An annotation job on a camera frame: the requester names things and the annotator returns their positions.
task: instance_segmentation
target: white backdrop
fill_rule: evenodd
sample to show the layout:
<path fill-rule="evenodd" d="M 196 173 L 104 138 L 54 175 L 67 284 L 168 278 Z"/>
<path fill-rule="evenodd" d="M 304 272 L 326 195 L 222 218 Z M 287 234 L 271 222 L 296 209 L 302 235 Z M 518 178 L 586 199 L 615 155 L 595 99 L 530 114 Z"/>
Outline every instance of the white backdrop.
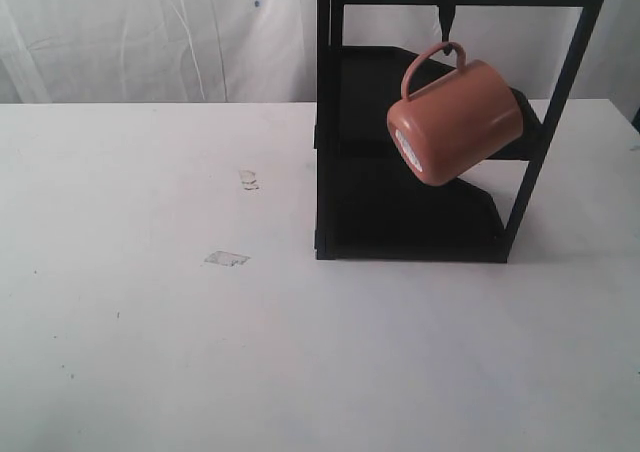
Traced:
<path fill-rule="evenodd" d="M 640 2 L 607 0 L 574 96 L 640 105 Z M 452 38 L 548 97 L 577 12 L 459 8 Z M 432 7 L 349 6 L 345 43 L 416 52 Z M 0 102 L 277 102 L 315 96 L 315 0 L 0 0 Z"/>

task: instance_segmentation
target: black metal stand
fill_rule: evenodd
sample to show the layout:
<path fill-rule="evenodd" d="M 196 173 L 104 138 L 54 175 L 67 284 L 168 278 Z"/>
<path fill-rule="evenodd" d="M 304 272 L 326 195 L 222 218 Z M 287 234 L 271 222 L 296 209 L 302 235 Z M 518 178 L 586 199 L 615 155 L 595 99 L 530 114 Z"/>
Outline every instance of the black metal stand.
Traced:
<path fill-rule="evenodd" d="M 582 8 L 542 123 L 514 90 L 525 131 L 491 159 L 529 165 L 506 227 L 487 192 L 461 179 L 425 186 L 395 150 L 386 113 L 399 100 L 402 76 L 416 55 L 342 43 L 346 4 L 438 5 L 442 0 L 318 0 L 318 259 L 507 261 L 604 0 L 453 1 Z M 430 61 L 414 82 L 421 87 L 450 70 Z"/>

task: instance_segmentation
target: table surface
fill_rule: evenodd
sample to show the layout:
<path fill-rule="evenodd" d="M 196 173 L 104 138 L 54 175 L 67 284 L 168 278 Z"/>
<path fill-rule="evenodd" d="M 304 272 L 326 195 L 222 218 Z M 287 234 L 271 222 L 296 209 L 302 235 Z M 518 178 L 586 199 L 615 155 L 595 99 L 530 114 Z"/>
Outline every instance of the table surface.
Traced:
<path fill-rule="evenodd" d="M 570 101 L 506 266 L 315 261 L 314 111 L 0 107 L 0 449 L 636 452 L 617 110 Z"/>

